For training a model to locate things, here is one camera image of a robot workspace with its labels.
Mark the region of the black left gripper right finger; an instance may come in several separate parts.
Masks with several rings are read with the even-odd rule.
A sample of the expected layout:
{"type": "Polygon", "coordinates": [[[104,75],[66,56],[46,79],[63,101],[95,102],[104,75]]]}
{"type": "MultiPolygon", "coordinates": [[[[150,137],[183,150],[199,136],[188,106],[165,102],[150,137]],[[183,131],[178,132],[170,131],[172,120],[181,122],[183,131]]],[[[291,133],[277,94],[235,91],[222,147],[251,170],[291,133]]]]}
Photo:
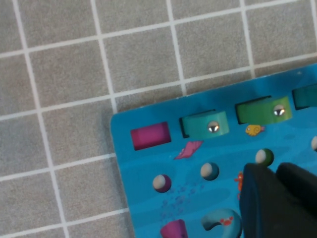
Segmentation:
{"type": "Polygon", "coordinates": [[[304,210],[316,219],[317,177],[295,164],[286,162],[278,166],[275,174],[304,210]]]}

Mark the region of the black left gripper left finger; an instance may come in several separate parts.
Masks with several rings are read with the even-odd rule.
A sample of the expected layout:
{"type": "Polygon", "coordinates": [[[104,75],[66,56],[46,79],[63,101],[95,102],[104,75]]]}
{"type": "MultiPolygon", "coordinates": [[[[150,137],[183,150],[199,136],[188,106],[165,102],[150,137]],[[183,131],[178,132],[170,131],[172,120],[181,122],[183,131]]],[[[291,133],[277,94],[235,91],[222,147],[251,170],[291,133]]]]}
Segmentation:
{"type": "Polygon", "coordinates": [[[240,213],[246,238],[315,238],[317,219],[304,210],[278,180],[258,164],[243,170],[240,213]]]}

